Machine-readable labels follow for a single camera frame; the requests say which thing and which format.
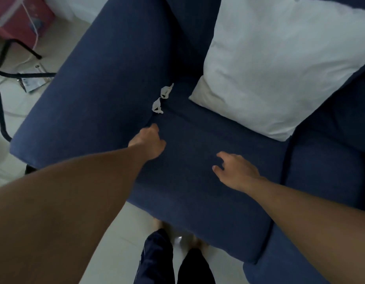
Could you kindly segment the person's left hand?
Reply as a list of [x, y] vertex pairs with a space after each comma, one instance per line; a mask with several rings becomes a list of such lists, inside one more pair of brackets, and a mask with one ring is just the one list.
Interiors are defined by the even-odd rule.
[[156, 123], [143, 128], [129, 142], [128, 148], [136, 149], [145, 161], [153, 160], [161, 155], [166, 148], [166, 141], [159, 136]]

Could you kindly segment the person's right hand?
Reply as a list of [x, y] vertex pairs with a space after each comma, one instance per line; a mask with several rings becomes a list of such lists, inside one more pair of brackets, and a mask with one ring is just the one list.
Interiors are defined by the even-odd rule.
[[228, 177], [218, 178], [224, 185], [246, 194], [250, 194], [255, 186], [263, 181], [258, 169], [241, 155], [230, 154], [224, 151], [217, 153], [223, 163], [221, 168], [226, 168]]

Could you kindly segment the person's left forearm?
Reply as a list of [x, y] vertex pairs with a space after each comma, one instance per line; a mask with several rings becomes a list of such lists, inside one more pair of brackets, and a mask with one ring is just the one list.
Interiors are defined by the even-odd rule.
[[159, 154], [137, 144], [0, 187], [0, 284], [79, 284], [140, 170]]

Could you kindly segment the person's right forearm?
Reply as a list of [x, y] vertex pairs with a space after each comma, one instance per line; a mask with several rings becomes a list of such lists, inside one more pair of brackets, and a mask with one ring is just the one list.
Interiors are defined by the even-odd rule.
[[331, 284], [365, 284], [365, 211], [262, 178], [245, 192]]

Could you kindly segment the person's right foot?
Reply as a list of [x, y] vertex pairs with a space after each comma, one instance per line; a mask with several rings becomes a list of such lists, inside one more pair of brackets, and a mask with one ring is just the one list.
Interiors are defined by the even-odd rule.
[[198, 249], [201, 253], [205, 254], [209, 249], [210, 245], [205, 241], [199, 239], [195, 235], [188, 235], [185, 238], [184, 249], [186, 252], [189, 252], [192, 249]]

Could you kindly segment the person's foot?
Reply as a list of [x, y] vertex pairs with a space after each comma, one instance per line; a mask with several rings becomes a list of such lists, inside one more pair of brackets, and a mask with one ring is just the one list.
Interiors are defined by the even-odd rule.
[[186, 252], [189, 252], [192, 249], [198, 249], [201, 253], [205, 254], [209, 249], [210, 245], [205, 241], [199, 239], [195, 235], [188, 235], [185, 238], [184, 249]]
[[172, 233], [172, 228], [170, 224], [168, 224], [165, 221], [159, 220], [157, 218], [153, 218], [153, 229], [154, 231], [158, 231], [160, 229], [163, 229], [169, 236]]

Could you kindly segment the blue fabric sofa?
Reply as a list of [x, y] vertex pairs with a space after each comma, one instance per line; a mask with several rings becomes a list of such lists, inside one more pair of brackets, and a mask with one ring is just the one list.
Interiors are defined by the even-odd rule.
[[[15, 133], [11, 154], [39, 170], [123, 148], [164, 114], [153, 113], [152, 104], [172, 83], [162, 110], [197, 105], [189, 96], [203, 75], [220, 4], [108, 0]], [[307, 129], [365, 153], [365, 68], [296, 127], [276, 183], [284, 185], [297, 137]]]

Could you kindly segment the person's left foot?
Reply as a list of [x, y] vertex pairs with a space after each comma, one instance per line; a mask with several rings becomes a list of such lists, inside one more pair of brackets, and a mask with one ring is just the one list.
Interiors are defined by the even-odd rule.
[[158, 231], [160, 229], [163, 229], [169, 236], [172, 233], [172, 228], [170, 224], [168, 224], [165, 221], [159, 220], [157, 218], [153, 218], [153, 229], [154, 231]]

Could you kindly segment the person's dark trousers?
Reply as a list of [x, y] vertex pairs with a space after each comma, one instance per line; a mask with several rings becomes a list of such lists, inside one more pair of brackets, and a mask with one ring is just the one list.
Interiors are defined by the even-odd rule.
[[150, 234], [143, 246], [134, 284], [216, 284], [204, 254], [190, 250], [178, 271], [173, 268], [173, 245], [163, 230]]

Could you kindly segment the white pillow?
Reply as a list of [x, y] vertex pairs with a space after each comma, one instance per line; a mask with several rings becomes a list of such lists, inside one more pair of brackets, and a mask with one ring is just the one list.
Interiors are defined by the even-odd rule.
[[221, 0], [189, 100], [277, 141], [365, 68], [365, 0]]

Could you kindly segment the printed packet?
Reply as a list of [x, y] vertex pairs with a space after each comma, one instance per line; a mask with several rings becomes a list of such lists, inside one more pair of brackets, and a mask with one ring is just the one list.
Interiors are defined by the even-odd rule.
[[[41, 63], [36, 63], [19, 72], [20, 74], [40, 74], [47, 73]], [[49, 83], [52, 80], [51, 77], [36, 77], [36, 78], [19, 78], [19, 85], [24, 89], [26, 93], [31, 93], [43, 85]]]

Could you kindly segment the red box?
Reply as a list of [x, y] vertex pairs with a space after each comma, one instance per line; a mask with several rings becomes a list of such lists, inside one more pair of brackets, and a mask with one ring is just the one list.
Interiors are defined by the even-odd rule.
[[34, 47], [55, 17], [44, 0], [0, 0], [0, 37]]

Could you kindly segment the black metal frame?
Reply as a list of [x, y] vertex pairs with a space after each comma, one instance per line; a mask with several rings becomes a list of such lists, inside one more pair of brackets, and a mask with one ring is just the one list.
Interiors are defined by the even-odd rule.
[[[41, 60], [43, 57], [36, 53], [33, 49], [31, 49], [29, 46], [27, 46], [24, 42], [18, 40], [18, 39], [8, 39], [5, 41], [4, 46], [0, 52], [0, 67], [4, 64], [6, 56], [8, 54], [8, 51], [13, 43], [17, 43], [21, 47], [23, 47], [25, 50], [27, 50], [31, 55], [33, 55], [37, 60]], [[33, 78], [53, 78], [56, 76], [56, 73], [7, 73], [0, 70], [0, 76], [4, 78], [10, 78], [10, 79], [33, 79]], [[4, 116], [4, 109], [2, 105], [2, 98], [0, 93], [0, 132], [3, 138], [5, 138], [6, 141], [11, 142], [12, 138], [9, 136], [6, 128], [5, 123], [5, 116]]]

